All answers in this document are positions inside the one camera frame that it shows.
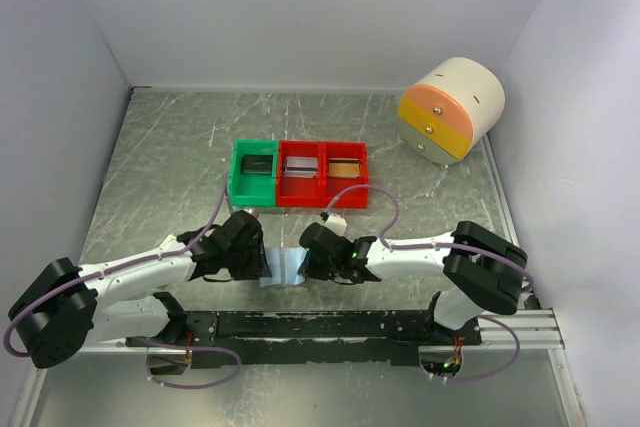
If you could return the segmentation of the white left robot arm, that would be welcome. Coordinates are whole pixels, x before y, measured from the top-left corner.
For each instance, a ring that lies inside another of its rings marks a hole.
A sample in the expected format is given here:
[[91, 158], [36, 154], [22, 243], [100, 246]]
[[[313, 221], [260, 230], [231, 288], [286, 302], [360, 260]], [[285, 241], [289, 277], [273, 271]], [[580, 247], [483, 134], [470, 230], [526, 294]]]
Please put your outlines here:
[[80, 266], [58, 259], [9, 310], [5, 349], [47, 369], [85, 345], [119, 338], [176, 345], [188, 336], [188, 315], [167, 287], [222, 270], [232, 281], [268, 273], [262, 226], [247, 211], [124, 259]]

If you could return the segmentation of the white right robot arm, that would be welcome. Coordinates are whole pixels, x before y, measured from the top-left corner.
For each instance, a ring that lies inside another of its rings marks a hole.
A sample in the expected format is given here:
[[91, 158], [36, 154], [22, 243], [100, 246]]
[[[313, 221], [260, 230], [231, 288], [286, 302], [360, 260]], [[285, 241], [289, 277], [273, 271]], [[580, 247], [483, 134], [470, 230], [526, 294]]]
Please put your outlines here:
[[309, 279], [341, 278], [350, 284], [430, 275], [448, 279], [453, 286], [435, 295], [424, 321], [426, 337], [439, 345], [483, 312], [515, 314], [523, 289], [532, 285], [524, 250], [472, 221], [434, 237], [391, 241], [374, 236], [350, 241], [315, 222], [299, 244], [306, 250], [299, 274]]

